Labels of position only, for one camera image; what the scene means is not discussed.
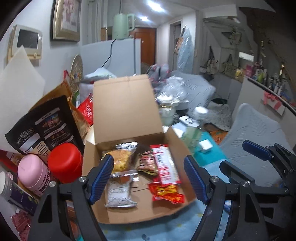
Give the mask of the white bread-print snack packet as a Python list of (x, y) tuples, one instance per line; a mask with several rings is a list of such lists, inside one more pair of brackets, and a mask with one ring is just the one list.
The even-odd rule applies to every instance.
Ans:
[(137, 202), (130, 197), (130, 188), (133, 176), (128, 176), (128, 180), (121, 182), (119, 179), (111, 178), (107, 183), (106, 208), (132, 208), (137, 206)]

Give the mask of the red yellow snack packet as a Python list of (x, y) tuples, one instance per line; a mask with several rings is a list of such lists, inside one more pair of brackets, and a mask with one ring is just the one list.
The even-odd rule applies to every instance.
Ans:
[(159, 182), (150, 183), (149, 190), (152, 194), (152, 201), (166, 200), (172, 204), (185, 202), (185, 196), (178, 192), (178, 187), (175, 184), (162, 186)]

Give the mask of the yellow snack bag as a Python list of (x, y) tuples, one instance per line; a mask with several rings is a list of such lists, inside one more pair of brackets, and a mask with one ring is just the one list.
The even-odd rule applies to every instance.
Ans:
[(118, 178), (125, 174), (129, 175), (135, 170), (135, 151), (137, 147), (138, 142), (129, 142), (118, 144), (115, 149), (102, 152), (102, 158), (105, 155), (111, 155), (114, 160), (110, 178)]

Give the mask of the white embossed chair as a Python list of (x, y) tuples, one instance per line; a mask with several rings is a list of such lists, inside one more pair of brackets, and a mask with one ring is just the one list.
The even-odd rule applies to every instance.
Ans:
[(228, 161), (254, 178), (257, 185), (279, 186), (282, 179), (272, 164), (243, 150), (242, 143), (245, 140), (263, 147), (278, 143), (292, 151), (280, 124), (243, 103), (239, 106), (231, 129), (219, 145)]

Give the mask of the pink plastic canister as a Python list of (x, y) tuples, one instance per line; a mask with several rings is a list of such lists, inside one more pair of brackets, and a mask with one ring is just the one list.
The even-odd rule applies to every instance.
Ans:
[(37, 155), (29, 154), (18, 164), (18, 178), (27, 189), (41, 197), (51, 181), (51, 173)]

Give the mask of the red plastic canister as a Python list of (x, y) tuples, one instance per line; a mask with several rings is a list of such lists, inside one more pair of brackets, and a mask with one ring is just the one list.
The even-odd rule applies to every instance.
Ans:
[(48, 167), (61, 183), (72, 183), (82, 174), (83, 156), (71, 143), (55, 147), (48, 157)]

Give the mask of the white charger block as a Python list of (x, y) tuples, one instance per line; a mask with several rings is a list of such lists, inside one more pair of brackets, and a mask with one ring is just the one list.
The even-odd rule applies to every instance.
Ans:
[(213, 148), (212, 143), (208, 139), (200, 141), (198, 145), (199, 145), (200, 151), (203, 153), (206, 153)]

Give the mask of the purple labelled jar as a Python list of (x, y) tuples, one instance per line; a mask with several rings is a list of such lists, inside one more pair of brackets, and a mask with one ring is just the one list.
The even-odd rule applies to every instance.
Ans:
[(0, 173), (0, 176), (1, 196), (6, 201), (33, 216), (38, 206), (38, 200), (11, 180), (4, 171)]

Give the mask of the red white barcode packet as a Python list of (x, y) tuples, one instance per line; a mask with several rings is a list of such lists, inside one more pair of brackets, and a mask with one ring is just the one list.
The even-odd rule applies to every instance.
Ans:
[(167, 144), (150, 146), (162, 186), (180, 184), (180, 178)]

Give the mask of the black snack pouch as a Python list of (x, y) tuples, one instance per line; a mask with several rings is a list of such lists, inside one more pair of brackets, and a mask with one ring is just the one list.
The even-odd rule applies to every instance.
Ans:
[(74, 144), (84, 152), (83, 140), (64, 95), (28, 112), (5, 137), (20, 154), (35, 154), (45, 163), (51, 151), (63, 143)]

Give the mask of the brown cardboard box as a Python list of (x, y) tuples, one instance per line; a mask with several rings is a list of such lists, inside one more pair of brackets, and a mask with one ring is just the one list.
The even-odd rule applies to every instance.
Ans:
[(155, 144), (167, 144), (178, 171), (181, 184), (178, 191), (185, 202), (172, 204), (153, 201), (148, 188), (149, 178), (141, 175), (131, 189), (133, 208), (107, 208), (107, 192), (92, 206), (98, 222), (126, 224), (169, 216), (188, 206), (196, 195), (184, 170), (184, 158), (190, 154), (172, 128), (163, 131), (159, 108), (146, 75), (99, 80), (93, 85), (93, 121), (95, 144), (86, 142), (82, 174), (99, 165), (102, 152), (117, 144), (138, 142), (139, 151)]

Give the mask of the dark red small packet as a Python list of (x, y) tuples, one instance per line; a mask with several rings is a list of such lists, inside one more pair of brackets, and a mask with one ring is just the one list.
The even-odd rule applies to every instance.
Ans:
[(158, 175), (158, 168), (152, 151), (140, 154), (137, 170), (152, 176)]

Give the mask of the white refrigerator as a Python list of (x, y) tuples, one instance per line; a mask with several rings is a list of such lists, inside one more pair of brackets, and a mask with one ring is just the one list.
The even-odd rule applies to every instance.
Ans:
[(80, 56), (85, 75), (101, 67), (117, 77), (141, 74), (140, 39), (128, 38), (83, 45)]

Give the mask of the gold framed picture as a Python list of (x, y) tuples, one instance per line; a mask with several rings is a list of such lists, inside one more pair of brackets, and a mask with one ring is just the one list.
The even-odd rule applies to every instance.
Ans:
[(51, 14), (52, 41), (80, 41), (81, 1), (55, 0)]

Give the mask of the green electric kettle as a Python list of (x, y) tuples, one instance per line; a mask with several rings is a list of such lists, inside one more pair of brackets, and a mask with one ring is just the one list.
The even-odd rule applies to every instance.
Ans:
[(112, 39), (123, 40), (135, 29), (134, 14), (117, 14), (113, 17)]

